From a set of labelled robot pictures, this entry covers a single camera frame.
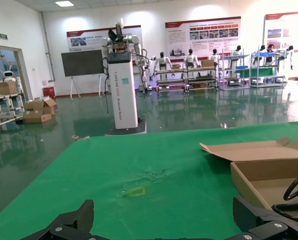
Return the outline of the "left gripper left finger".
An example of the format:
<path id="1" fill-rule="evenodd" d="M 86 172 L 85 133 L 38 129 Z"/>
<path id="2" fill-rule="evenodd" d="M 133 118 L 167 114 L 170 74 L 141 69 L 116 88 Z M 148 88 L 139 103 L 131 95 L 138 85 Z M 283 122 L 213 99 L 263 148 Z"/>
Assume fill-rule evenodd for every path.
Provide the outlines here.
<path id="1" fill-rule="evenodd" d="M 77 210 L 59 214 L 46 228 L 25 240 L 104 240 L 91 234 L 94 224 L 94 201 L 87 199 Z"/>

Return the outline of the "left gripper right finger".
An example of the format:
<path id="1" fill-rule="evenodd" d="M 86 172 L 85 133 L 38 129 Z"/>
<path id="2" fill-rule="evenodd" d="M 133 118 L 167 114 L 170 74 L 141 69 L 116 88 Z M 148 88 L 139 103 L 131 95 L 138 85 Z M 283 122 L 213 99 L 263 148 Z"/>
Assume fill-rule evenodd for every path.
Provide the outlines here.
<path id="1" fill-rule="evenodd" d="M 274 212 L 251 205 L 241 196 L 232 201 L 233 220 L 241 233 L 230 240 L 298 240 L 298 226 Z"/>

